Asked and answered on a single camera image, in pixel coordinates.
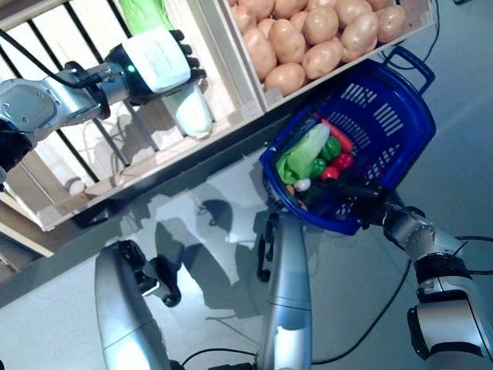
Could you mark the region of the left five-finger robot hand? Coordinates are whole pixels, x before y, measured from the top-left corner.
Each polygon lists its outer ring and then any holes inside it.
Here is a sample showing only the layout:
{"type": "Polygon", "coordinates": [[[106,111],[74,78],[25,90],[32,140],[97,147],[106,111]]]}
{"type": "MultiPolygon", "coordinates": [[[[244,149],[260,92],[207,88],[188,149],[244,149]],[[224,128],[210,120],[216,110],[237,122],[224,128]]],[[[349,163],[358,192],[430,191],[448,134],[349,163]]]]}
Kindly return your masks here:
{"type": "Polygon", "coordinates": [[[127,58],[123,69],[129,98],[135,105],[170,95],[207,77],[178,29],[156,27],[124,41],[122,50],[127,58]]]}

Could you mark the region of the right five-finger robot hand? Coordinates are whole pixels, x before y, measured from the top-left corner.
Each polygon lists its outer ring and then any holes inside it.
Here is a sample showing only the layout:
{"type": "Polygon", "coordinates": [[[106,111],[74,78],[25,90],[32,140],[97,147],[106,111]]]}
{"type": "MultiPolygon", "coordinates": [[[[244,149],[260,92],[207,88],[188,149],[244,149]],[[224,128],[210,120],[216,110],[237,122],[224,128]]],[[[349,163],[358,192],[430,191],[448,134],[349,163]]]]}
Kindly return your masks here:
{"type": "Polygon", "coordinates": [[[393,217],[405,208],[396,190],[375,182],[330,180],[328,189],[337,199],[350,201],[349,214],[364,227],[383,226],[387,216],[393,217]]]}

